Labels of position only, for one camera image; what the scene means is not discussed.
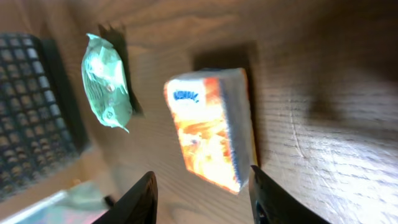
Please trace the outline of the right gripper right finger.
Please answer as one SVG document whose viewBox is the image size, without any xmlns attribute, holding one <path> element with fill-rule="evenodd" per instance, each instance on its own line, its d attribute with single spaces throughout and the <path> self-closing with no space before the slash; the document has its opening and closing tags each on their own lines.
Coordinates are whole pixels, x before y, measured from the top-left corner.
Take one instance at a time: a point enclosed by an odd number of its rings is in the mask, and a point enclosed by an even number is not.
<svg viewBox="0 0 398 224">
<path fill-rule="evenodd" d="M 327 223 L 255 165 L 251 166 L 249 195 L 255 224 Z"/>
</svg>

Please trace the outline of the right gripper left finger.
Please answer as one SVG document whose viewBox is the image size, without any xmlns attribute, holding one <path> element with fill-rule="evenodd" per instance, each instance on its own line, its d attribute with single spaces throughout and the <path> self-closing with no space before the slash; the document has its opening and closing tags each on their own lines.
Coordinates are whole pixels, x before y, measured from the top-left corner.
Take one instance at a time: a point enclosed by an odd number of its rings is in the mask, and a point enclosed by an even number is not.
<svg viewBox="0 0 398 224">
<path fill-rule="evenodd" d="M 156 224 L 157 205 L 157 180 L 149 171 L 93 224 Z"/>
</svg>

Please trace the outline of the mint green snack packet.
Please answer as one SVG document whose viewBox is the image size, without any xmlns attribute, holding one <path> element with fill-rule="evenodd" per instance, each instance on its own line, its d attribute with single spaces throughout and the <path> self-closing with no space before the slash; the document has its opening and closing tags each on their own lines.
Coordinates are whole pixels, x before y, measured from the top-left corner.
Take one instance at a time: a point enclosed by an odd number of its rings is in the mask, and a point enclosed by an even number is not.
<svg viewBox="0 0 398 224">
<path fill-rule="evenodd" d="M 110 128 L 127 131 L 134 109 L 127 89 L 123 61 L 113 44 L 94 34 L 81 63 L 83 87 L 97 120 Z"/>
</svg>

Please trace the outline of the purple tissue pack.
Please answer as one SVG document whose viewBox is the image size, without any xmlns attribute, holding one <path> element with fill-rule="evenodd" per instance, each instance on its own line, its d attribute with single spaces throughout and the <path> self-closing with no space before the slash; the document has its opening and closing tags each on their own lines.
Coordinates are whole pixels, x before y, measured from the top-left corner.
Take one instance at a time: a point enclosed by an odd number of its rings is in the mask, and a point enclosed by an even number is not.
<svg viewBox="0 0 398 224">
<path fill-rule="evenodd" d="M 109 210 L 105 195 L 87 181 L 40 200 L 1 220 L 1 223 L 93 223 Z"/>
</svg>

